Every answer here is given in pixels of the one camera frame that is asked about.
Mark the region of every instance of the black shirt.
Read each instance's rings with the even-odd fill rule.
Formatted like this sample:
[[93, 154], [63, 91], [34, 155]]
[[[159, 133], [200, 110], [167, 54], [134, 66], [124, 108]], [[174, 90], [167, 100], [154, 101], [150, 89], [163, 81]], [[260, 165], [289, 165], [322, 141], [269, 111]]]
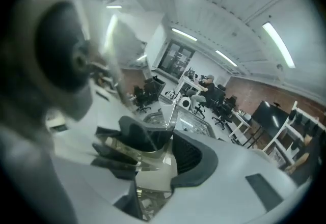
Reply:
[[201, 83], [199, 83], [199, 84], [200, 84], [202, 87], [208, 89], [206, 92], [201, 91], [201, 92], [200, 92], [200, 95], [204, 96], [204, 97], [206, 98], [206, 101], [209, 101], [209, 100], [212, 98], [212, 95], [213, 95], [213, 93], [214, 93], [214, 87], [215, 87], [214, 83], [209, 83], [209, 84], [207, 84], [207, 83], [203, 83], [203, 82], [201, 82]]
[[320, 153], [319, 139], [317, 137], [312, 138], [308, 145], [304, 146], [303, 151], [300, 152], [301, 156], [305, 153], [309, 153], [307, 160], [291, 174], [291, 177], [298, 185], [306, 182], [310, 176], [314, 175], [317, 169]]

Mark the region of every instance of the person's arm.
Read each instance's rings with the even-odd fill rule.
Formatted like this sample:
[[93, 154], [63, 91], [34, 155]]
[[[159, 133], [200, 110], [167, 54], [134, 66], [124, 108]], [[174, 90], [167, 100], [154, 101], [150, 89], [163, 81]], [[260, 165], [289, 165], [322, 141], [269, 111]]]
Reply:
[[285, 171], [289, 173], [293, 173], [297, 167], [299, 167], [301, 164], [305, 163], [306, 160], [309, 157], [309, 153], [305, 153], [302, 155], [293, 165], [288, 166]]
[[207, 92], [208, 91], [208, 88], [205, 88], [203, 86], [201, 86], [200, 84], [198, 84], [198, 81], [195, 81], [194, 82], [196, 86], [198, 86], [203, 92]]

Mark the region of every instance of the brick wall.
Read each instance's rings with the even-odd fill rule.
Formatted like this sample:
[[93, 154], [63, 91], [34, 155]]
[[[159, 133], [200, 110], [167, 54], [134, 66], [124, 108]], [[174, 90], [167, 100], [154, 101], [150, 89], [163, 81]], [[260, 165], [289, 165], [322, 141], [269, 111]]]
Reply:
[[127, 92], [133, 94], [133, 86], [144, 88], [145, 76], [142, 69], [122, 69], [121, 71], [124, 75]]
[[[270, 104], [273, 104], [273, 102], [279, 103], [281, 109], [287, 113], [291, 112], [293, 103], [298, 101], [297, 106], [299, 108], [314, 117], [319, 117], [320, 122], [323, 124], [326, 123], [323, 115], [325, 110], [324, 106], [287, 90], [251, 80], [232, 77], [226, 85], [226, 97], [231, 97], [232, 95], [237, 97], [237, 108], [251, 115], [257, 109], [261, 101], [267, 101]], [[255, 122], [252, 122], [252, 124], [252, 128], [246, 134], [247, 138], [258, 129], [258, 125], [256, 125]], [[257, 142], [258, 148], [263, 149], [268, 144], [269, 140], [268, 135], [264, 134]], [[284, 142], [283, 145], [287, 148], [291, 143], [291, 138], [288, 136], [281, 136], [280, 142]]]

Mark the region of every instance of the fluorescent light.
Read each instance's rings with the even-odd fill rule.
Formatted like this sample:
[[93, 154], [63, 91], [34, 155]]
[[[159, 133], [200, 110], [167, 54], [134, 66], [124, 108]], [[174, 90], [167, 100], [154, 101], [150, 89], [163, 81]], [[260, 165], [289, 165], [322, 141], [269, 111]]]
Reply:
[[181, 35], [183, 35], [183, 36], [185, 36], [185, 37], [187, 37], [187, 38], [190, 38], [190, 39], [192, 39], [192, 40], [197, 41], [196, 38], [194, 38], [193, 36], [188, 35], [188, 34], [185, 33], [185, 32], [182, 32], [182, 31], [177, 30], [177, 29], [175, 29], [175, 28], [173, 28], [172, 31], [174, 31], [174, 32], [176, 32], [176, 33], [179, 33], [179, 34], [181, 34]]
[[279, 122], [277, 121], [276, 117], [275, 116], [272, 116], [273, 118], [273, 121], [274, 121], [274, 124], [276, 125], [277, 128], [280, 128], [279, 126]]
[[234, 63], [232, 60], [230, 60], [226, 55], [224, 55], [223, 53], [219, 52], [218, 50], [216, 50], [216, 53], [221, 55], [222, 57], [224, 57], [227, 61], [229, 61], [233, 66], [237, 67], [237, 64]]
[[122, 6], [121, 5], [111, 5], [111, 6], [107, 6], [107, 9], [121, 9]]
[[295, 68], [292, 57], [291, 57], [287, 47], [285, 46], [283, 40], [281, 39], [280, 35], [276, 32], [275, 28], [269, 22], [264, 24], [263, 28], [270, 35], [271, 39], [274, 40], [275, 44], [277, 45], [280, 52], [282, 53], [282, 56], [285, 59], [285, 62], [288, 65], [288, 67]]
[[185, 121], [184, 119], [181, 119], [181, 118], [180, 118], [180, 121], [181, 121], [181, 122], [184, 122], [185, 124], [187, 124], [187, 125], [189, 125], [189, 126], [191, 126], [191, 127], [193, 127], [193, 125], [192, 125], [192, 124], [188, 123], [188, 122], [187, 122], [187, 121]]
[[139, 61], [139, 60], [142, 60], [142, 59], [144, 59], [145, 57], [147, 57], [147, 55], [145, 54], [145, 55], [143, 55], [143, 56], [141, 56], [139, 59], [137, 59], [137, 61]]

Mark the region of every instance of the table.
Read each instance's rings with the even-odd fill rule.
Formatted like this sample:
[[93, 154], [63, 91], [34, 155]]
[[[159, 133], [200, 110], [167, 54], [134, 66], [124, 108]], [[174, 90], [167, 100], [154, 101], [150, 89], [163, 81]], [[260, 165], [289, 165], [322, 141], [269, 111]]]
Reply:
[[234, 111], [234, 109], [232, 109], [231, 111], [240, 120], [240, 124], [237, 126], [237, 128], [233, 130], [233, 132], [230, 133], [229, 137], [231, 137], [237, 130], [239, 130], [242, 125], [245, 125], [247, 127], [246, 130], [243, 132], [243, 134], [245, 134], [249, 130], [249, 128], [251, 128], [251, 126], [239, 115], [239, 113]]
[[180, 78], [179, 84], [177, 85], [176, 89], [174, 90], [175, 94], [178, 94], [180, 92], [182, 86], [185, 83], [187, 83], [191, 87], [196, 88], [198, 90], [196, 95], [199, 95], [199, 93], [202, 91], [202, 89], [199, 86], [197, 86], [194, 82], [192, 82], [188, 77], [183, 76], [183, 77]]

